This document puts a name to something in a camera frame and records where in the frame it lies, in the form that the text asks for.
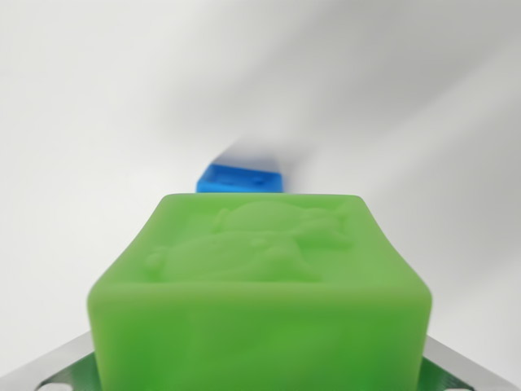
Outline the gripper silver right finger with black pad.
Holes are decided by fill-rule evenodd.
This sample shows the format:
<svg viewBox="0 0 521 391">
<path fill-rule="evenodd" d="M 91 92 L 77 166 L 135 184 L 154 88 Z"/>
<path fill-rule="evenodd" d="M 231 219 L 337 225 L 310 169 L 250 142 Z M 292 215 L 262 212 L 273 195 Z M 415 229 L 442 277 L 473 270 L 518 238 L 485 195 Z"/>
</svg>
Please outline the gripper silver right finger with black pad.
<svg viewBox="0 0 521 391">
<path fill-rule="evenodd" d="M 429 336 L 418 390 L 520 390 L 520 387 Z"/>
</svg>

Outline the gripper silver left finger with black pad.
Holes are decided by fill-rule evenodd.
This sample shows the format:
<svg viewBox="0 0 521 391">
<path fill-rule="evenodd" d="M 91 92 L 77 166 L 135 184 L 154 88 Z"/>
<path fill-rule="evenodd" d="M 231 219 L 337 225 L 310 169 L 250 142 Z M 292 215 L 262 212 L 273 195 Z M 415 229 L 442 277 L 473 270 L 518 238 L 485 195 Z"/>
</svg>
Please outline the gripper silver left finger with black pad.
<svg viewBox="0 0 521 391">
<path fill-rule="evenodd" d="M 66 389 L 100 390 L 89 332 L 1 378 L 1 390 L 38 390 L 44 384 Z"/>
</svg>

